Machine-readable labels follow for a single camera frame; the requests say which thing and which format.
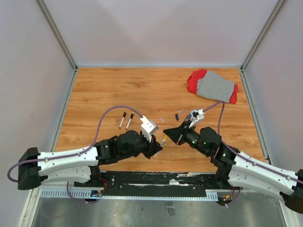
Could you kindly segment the white marker black cap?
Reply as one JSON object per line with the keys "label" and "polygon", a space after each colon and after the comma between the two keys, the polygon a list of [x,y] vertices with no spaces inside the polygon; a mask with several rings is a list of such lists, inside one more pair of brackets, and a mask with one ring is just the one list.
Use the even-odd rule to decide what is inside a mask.
{"label": "white marker black cap", "polygon": [[124,122],[124,120],[125,120],[126,115],[127,115],[127,113],[124,112],[124,113],[123,113],[123,116],[122,116],[122,119],[121,119],[121,122],[120,122],[120,124],[119,124],[119,128],[120,128],[120,129],[122,128],[122,125],[123,125],[123,122]]}

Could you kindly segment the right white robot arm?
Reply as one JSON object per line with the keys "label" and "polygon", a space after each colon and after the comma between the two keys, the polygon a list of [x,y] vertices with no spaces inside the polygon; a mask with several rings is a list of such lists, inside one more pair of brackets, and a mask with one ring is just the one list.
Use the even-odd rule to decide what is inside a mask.
{"label": "right white robot arm", "polygon": [[303,212],[303,171],[282,169],[261,162],[223,142],[214,129],[204,127],[199,132],[188,121],[163,132],[175,144],[188,144],[217,167],[214,183],[219,189],[228,186],[246,188],[282,200],[287,208]]}

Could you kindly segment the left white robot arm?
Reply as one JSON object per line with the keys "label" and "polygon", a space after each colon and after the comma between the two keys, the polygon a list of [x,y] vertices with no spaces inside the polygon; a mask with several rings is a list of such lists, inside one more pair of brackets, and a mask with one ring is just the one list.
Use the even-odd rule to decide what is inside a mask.
{"label": "left white robot arm", "polygon": [[101,183],[99,166],[140,154],[151,158],[161,150],[155,136],[148,140],[142,132],[133,130],[101,140],[92,147],[63,152],[39,152],[36,147],[29,148],[19,160],[18,189],[30,190],[53,182],[87,183],[96,187]]}

